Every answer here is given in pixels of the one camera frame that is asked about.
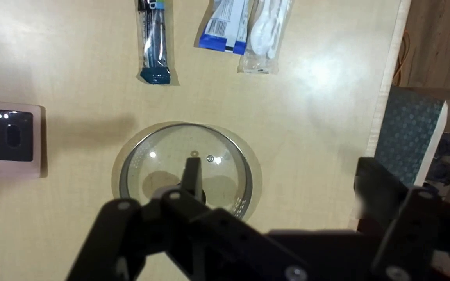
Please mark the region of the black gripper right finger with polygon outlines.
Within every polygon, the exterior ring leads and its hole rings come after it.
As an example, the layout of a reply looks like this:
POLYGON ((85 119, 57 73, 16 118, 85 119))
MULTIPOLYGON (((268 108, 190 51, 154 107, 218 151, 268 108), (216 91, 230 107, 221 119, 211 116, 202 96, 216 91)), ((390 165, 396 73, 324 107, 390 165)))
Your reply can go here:
POLYGON ((450 257, 450 204, 404 185, 376 158, 360 158, 355 193, 383 232, 372 276, 382 281, 430 281, 436 252, 450 257))

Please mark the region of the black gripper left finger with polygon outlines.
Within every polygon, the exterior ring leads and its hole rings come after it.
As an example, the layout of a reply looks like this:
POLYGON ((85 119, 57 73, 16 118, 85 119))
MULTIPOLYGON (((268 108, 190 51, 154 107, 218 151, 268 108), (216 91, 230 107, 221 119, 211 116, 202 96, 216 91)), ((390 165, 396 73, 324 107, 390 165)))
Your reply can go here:
POLYGON ((202 199, 197 168, 147 205, 111 201, 101 210, 66 281, 136 281, 165 254, 190 281, 308 281, 307 265, 229 212, 202 199))

